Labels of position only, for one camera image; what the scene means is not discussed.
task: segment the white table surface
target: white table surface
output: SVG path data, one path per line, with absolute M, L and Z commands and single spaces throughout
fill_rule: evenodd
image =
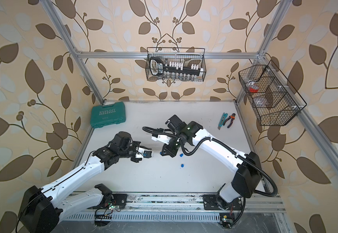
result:
M 82 157 L 86 161 L 91 151 L 105 146 L 116 133 L 126 131 L 134 141 L 153 148 L 152 158 L 139 163 L 121 158 L 101 174 L 83 184 L 77 191 L 87 191 L 103 183 L 113 192 L 217 192 L 231 182 L 231 172 L 216 158 L 199 149 L 192 156 L 161 156 L 161 142 L 155 142 L 143 126 L 167 128 L 165 122 L 176 114 L 185 123 L 198 122 L 213 136 L 231 147 L 249 153 L 246 136 L 233 102 L 125 102 L 126 122 L 96 128 Z M 233 125 L 218 130 L 223 112 L 236 114 Z M 193 147 L 186 144 L 189 150 Z

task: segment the black cable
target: black cable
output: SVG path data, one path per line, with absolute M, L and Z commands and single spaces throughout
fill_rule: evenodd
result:
M 166 135 L 166 136 L 174 137 L 174 138 L 178 139 L 178 137 L 175 136 L 175 135 L 172 134 L 172 133 L 161 132 L 161 131 L 159 131 L 159 130 L 157 130 L 157 129 L 150 128 L 150 127 L 147 127 L 147 126 L 144 126 L 142 129 L 143 129 L 143 131 L 145 131 L 145 132 L 147 132 L 147 133 L 150 133 L 150 134 Z
M 220 140 L 216 139 L 216 138 L 211 138 L 211 137 L 204 137 L 203 139 L 201 139 L 199 141 L 199 143 L 195 146 L 195 148 L 193 149 L 193 151 L 191 152 L 186 152 L 185 151 L 185 147 L 184 147 L 184 143 L 182 142 L 182 139 L 179 139 L 179 143 L 181 145 L 182 148 L 182 152 L 186 155 L 186 156 L 191 156 L 195 153 L 195 151 L 200 147 L 200 145 L 204 142 L 204 141 L 214 141 L 217 142 L 218 144 L 220 144 L 221 146 L 223 146 L 224 148 L 226 148 L 229 152 L 231 152 L 233 155 L 235 155 L 238 159 L 242 160 L 243 162 L 245 162 L 246 164 L 248 164 L 249 166 L 253 167 L 255 170 L 259 171 L 271 184 L 271 186 L 273 186 L 273 192 L 272 193 L 266 193 L 266 192 L 261 192 L 259 190 L 255 190 L 254 193 L 263 195 L 263 196 L 276 196 L 278 194 L 278 188 L 276 187 L 275 182 L 273 181 L 273 179 L 271 179 L 271 177 L 264 172 L 262 169 L 258 168 L 256 165 L 254 165 L 253 163 L 251 163 L 250 161 L 246 160 L 244 157 L 242 157 L 241 155 L 238 155 L 236 153 L 236 151 L 234 151 L 233 149 L 231 149 L 229 146 L 227 146 L 225 143 L 221 142 Z
M 20 222 L 20 219 L 21 219 L 21 217 L 23 216 L 23 214 L 24 214 L 24 212 L 25 212 L 25 210 L 26 210 L 26 208 L 28 208 L 28 206 L 31 204 L 31 202 L 33 202 L 37 197 L 40 197 L 40 196 L 42 196 L 42 195 L 38 195 L 38 196 L 36 196 L 35 198 L 33 198 L 31 201 L 29 201 L 29 203 L 26 205 L 26 207 L 23 209 L 23 211 L 21 212 L 21 214 L 20 214 L 20 216 L 18 217 L 18 219 L 17 219 L 17 223 L 16 223 L 16 227 L 15 227 L 15 233 L 17 233 L 17 226 L 18 226 L 18 223 Z
M 230 228 L 235 225 L 235 223 L 237 223 L 237 221 L 239 221 L 241 215 L 243 214 L 245 209 L 245 197 L 243 197 L 243 207 L 241 208 L 240 214 L 237 216 L 237 218 L 234 220 L 234 222 L 230 225 Z

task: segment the ventilation grate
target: ventilation grate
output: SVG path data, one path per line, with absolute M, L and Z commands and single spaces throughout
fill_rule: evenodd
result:
M 157 212 L 113 212 L 112 221 L 136 221 L 136 222 L 219 222 L 219 213 L 157 213 Z M 90 221 L 94 212 L 82 211 L 68 217 L 65 221 Z

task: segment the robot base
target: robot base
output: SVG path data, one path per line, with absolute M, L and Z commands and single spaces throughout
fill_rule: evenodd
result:
M 205 210 L 223 210 L 220 207 L 218 207 L 216 195 L 206 194 L 206 195 L 203 195 L 203 199 L 204 199 Z M 230 205 L 224 210 L 230 210 L 231 204 L 233 204 L 233 210 L 241 210 L 243 207 L 239 198 L 235 198 L 230 203 Z

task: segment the red object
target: red object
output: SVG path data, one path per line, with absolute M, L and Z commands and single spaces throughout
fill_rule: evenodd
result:
M 258 89 L 254 89 L 252 87 L 249 87 L 249 92 L 251 92 L 251 93 L 257 93 Z

